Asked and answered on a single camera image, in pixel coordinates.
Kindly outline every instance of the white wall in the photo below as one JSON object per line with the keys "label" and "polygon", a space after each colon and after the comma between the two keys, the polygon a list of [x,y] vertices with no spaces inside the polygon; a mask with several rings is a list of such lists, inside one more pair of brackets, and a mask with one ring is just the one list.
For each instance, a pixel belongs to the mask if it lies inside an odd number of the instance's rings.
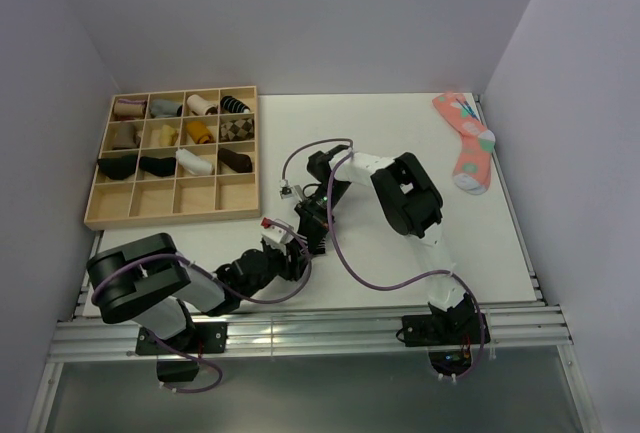
{"label": "white wall", "polygon": [[529,0],[69,0],[124,91],[483,91]]}
{"label": "white wall", "polygon": [[607,431],[640,428],[640,0],[531,0],[486,92],[534,267]]}
{"label": "white wall", "polygon": [[0,430],[13,432],[84,274],[82,213],[114,87],[64,0],[0,0],[0,15]]}

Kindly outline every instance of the sock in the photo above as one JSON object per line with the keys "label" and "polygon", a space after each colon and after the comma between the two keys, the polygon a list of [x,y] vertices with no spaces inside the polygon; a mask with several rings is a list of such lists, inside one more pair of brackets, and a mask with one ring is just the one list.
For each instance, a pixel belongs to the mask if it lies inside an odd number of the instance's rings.
{"label": "sock", "polygon": [[146,100],[127,100],[125,98],[120,98],[113,105],[113,114],[118,117],[132,116],[134,118],[144,118],[144,112],[146,109]]}
{"label": "sock", "polygon": [[453,182],[472,195],[487,191],[491,184],[491,153],[496,138],[491,130],[473,118],[458,102],[463,95],[444,93],[433,100],[433,106],[462,138],[462,151],[453,170]]}
{"label": "sock", "polygon": [[182,114],[182,103],[162,98],[153,100],[149,105],[149,114],[154,118],[172,118]]}
{"label": "sock", "polygon": [[220,106],[229,113],[251,113],[247,105],[233,96],[224,96],[222,100],[220,100]]}
{"label": "sock", "polygon": [[187,133],[197,145],[213,143],[213,135],[207,126],[199,120],[187,123]]}
{"label": "sock", "polygon": [[189,150],[180,148],[176,151],[176,159],[182,167],[195,176],[207,176],[213,173],[213,165],[204,158],[194,155]]}
{"label": "sock", "polygon": [[136,172],[137,164],[138,155],[125,155],[120,158],[100,158],[98,160],[98,169],[107,178],[122,181]]}
{"label": "sock", "polygon": [[142,156],[140,157],[140,169],[162,178],[172,176],[176,172],[176,159]]}
{"label": "sock", "polygon": [[160,130],[160,146],[173,146],[178,139],[178,130],[169,125],[162,125]]}
{"label": "sock", "polygon": [[187,98],[187,105],[197,116],[215,115],[218,113],[218,104],[215,101],[207,101],[200,95],[191,95]]}
{"label": "sock", "polygon": [[111,145],[112,150],[135,150],[140,145],[136,128],[131,123],[120,123]]}
{"label": "sock", "polygon": [[251,140],[254,135],[253,119],[225,121],[220,125],[220,141]]}
{"label": "sock", "polygon": [[218,148],[218,159],[236,173],[251,173],[253,171],[249,155],[236,153],[226,148]]}

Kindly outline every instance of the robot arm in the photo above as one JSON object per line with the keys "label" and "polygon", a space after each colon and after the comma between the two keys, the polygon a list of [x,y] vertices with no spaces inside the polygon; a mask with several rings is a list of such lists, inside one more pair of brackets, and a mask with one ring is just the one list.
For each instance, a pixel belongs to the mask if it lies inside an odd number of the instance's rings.
{"label": "robot arm", "polygon": [[[285,182],[282,187],[283,197],[297,196],[295,211],[300,217],[297,234],[303,238],[310,255],[325,252],[329,178],[335,165],[349,153],[346,146],[340,145],[309,157],[307,171],[319,182],[311,196],[305,197],[297,185],[289,188]],[[404,153],[394,159],[354,153],[335,174],[332,207],[352,183],[375,190],[389,225],[401,235],[412,236],[424,248],[431,261],[430,269],[452,269],[453,262],[442,238],[442,197],[413,154]],[[262,226],[262,250],[247,250],[240,258],[220,266],[215,281],[190,265],[181,265],[175,257],[172,259],[171,255],[177,253],[176,246],[165,233],[97,254],[87,263],[87,271],[94,288],[98,285],[101,288],[95,303],[103,320],[105,323],[133,320],[176,350],[197,351],[198,342],[202,344],[207,338],[197,331],[184,302],[209,316],[220,316],[239,307],[238,293],[250,298],[277,276],[287,281],[302,278],[310,256],[303,254],[303,247],[285,230],[269,220],[264,220]],[[146,262],[144,269],[132,268],[102,285],[116,270],[158,255],[161,258]],[[436,329],[449,334],[474,315],[473,304],[452,277],[432,276],[424,281],[428,283],[430,308],[439,322]]]}

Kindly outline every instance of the pink sock with polka dots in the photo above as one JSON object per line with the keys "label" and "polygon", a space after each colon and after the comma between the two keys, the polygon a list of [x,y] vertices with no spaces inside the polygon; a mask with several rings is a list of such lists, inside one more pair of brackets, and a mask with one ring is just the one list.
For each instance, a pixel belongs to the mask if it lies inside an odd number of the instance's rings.
{"label": "pink sock with polka dots", "polygon": [[460,104],[465,101],[463,95],[447,92],[436,97],[433,106],[462,138],[462,151],[453,169],[453,182],[467,193],[480,195],[491,184],[491,153],[496,137]]}

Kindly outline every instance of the purple cable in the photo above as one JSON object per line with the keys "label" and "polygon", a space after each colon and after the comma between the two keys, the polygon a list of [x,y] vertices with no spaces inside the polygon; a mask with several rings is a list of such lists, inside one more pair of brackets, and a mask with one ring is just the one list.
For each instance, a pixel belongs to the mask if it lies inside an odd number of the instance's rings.
{"label": "purple cable", "polygon": [[[272,305],[272,304],[276,304],[276,303],[282,303],[283,301],[287,301],[288,299],[290,299],[290,298],[294,297],[295,295],[297,295],[298,293],[300,293],[300,291],[302,291],[302,289],[308,283],[309,278],[311,277],[311,260],[312,260],[312,257],[311,257],[311,254],[309,253],[307,245],[305,244],[304,241],[302,241],[302,238],[300,238],[300,236],[298,236],[298,234],[295,231],[293,231],[287,225],[284,225],[282,223],[278,223],[277,221],[268,220],[268,222],[269,222],[269,225],[277,226],[278,228],[282,228],[284,231],[289,233],[298,242],[298,244],[301,246],[301,248],[302,248],[301,251],[303,252],[303,254],[307,258],[307,267],[305,268],[304,274],[302,275],[302,278],[301,278],[302,281],[300,282],[300,285],[295,290],[293,290],[291,293],[289,293],[286,296],[283,296],[282,298],[277,298],[275,300],[256,300],[254,298],[249,298],[248,296],[242,295],[241,293],[238,293],[237,291],[235,291],[231,287],[225,285],[224,283],[219,281],[217,278],[214,278],[213,275],[211,275],[211,273],[209,273],[207,270],[205,270],[204,268],[202,268],[199,265],[196,265],[195,263],[192,263],[191,261],[186,259],[184,256],[175,255],[173,253],[160,253],[160,254],[157,254],[157,255],[147,256],[145,258],[141,258],[141,259],[136,260],[136,261],[132,261],[131,263],[129,263],[129,264],[123,266],[122,268],[119,268],[116,271],[114,271],[111,275],[109,275],[107,278],[105,278],[102,281],[102,283],[100,283],[98,286],[96,286],[96,288],[93,291],[93,295],[91,295],[91,302],[95,305],[97,299],[104,292],[104,290],[107,287],[107,285],[109,283],[111,283],[113,280],[119,278],[120,276],[122,276],[125,273],[131,271],[134,268],[137,268],[137,267],[142,266],[142,265],[144,265],[146,263],[150,263],[152,261],[157,261],[157,260],[175,260],[175,261],[178,261],[179,263],[182,263],[184,265],[190,266],[195,271],[197,271],[198,273],[203,275],[205,278],[208,278],[208,279],[214,281],[217,285],[221,286],[222,288],[227,290],[229,293],[231,293],[234,296],[237,296],[238,298],[240,298],[242,300],[247,300],[247,301],[250,301],[252,303],[258,303],[258,304],[261,304],[261,305]],[[153,333],[152,331],[149,331],[149,333],[151,334],[151,337],[153,338],[153,340],[158,344],[158,346],[160,346],[161,348],[167,350],[169,353],[173,353],[174,355],[178,355],[178,356],[181,356],[181,357],[186,358],[188,360],[195,361],[198,364],[208,366],[208,367],[213,368],[214,370],[216,370],[218,372],[218,379],[216,379],[216,381],[214,381],[210,385],[203,386],[202,388],[178,388],[178,387],[174,387],[174,386],[166,385],[166,384],[163,385],[165,388],[167,388],[167,389],[169,389],[171,391],[175,391],[176,393],[204,393],[205,391],[209,391],[209,390],[214,389],[216,386],[218,386],[220,384],[220,382],[222,381],[222,368],[220,368],[216,363],[214,363],[213,361],[210,361],[210,360],[206,360],[204,358],[198,358],[198,357],[195,357],[195,356],[190,355],[188,353],[183,353],[183,352],[181,352],[179,350],[176,350],[175,348],[172,348],[171,346],[167,345],[164,341],[162,341],[160,338],[158,338],[156,336],[156,334]]]}
{"label": "purple cable", "polygon": [[338,163],[336,163],[336,166],[333,167],[333,169],[331,170],[331,175],[329,175],[329,185],[327,187],[327,189],[329,190],[327,192],[327,220],[329,223],[329,236],[331,236],[331,242],[333,243],[333,247],[336,250],[336,253],[338,254],[338,258],[340,258],[340,262],[342,263],[342,266],[344,266],[344,268],[347,270],[347,272],[349,272],[349,274],[353,277],[353,279],[355,279],[358,283],[366,286],[367,288],[371,288],[372,290],[376,290],[376,291],[393,291],[393,290],[398,290],[400,288],[404,288],[405,286],[409,286],[412,283],[415,283],[416,281],[420,281],[424,278],[427,278],[429,276],[436,276],[436,275],[447,275],[447,276],[451,276],[453,277],[458,283],[460,283],[460,285],[464,288],[464,290],[469,294],[469,297],[471,298],[471,301],[473,302],[473,306],[475,307],[477,313],[478,313],[478,319],[479,319],[479,325],[481,325],[480,327],[480,347],[478,348],[478,355],[477,355],[477,359],[478,361],[474,361],[473,363],[471,363],[471,366],[464,372],[462,373],[460,376],[457,376],[457,378],[464,378],[465,376],[467,376],[469,373],[471,373],[473,370],[476,369],[477,364],[479,363],[480,358],[482,357],[482,352],[484,351],[484,342],[485,342],[485,334],[484,334],[484,322],[482,321],[482,312],[480,311],[480,305],[478,304],[478,300],[476,299],[475,295],[473,294],[473,292],[471,291],[471,289],[469,289],[469,287],[467,286],[467,284],[462,281],[462,278],[460,278],[458,275],[456,275],[453,271],[448,271],[448,270],[433,270],[433,271],[427,271],[426,273],[422,273],[418,276],[415,276],[413,278],[410,278],[406,281],[403,281],[402,283],[398,283],[397,285],[391,285],[391,286],[378,286],[378,285],[374,285],[373,283],[369,283],[368,281],[366,281],[364,278],[361,278],[354,270],[353,268],[351,268],[351,265],[349,265],[349,263],[347,262],[347,259],[345,258],[344,254],[342,253],[342,250],[340,249],[340,245],[338,244],[338,238],[336,237],[336,232],[333,226],[333,208],[331,207],[331,192],[333,191],[333,181],[335,179],[336,176],[336,172],[338,171],[338,168],[340,168],[346,161],[348,161],[349,159],[351,159],[353,157],[353,141],[351,140],[344,140],[344,141],[349,141],[352,149],[351,151],[349,151],[349,153],[347,155],[344,156],[344,158],[340,159],[338,161]]}

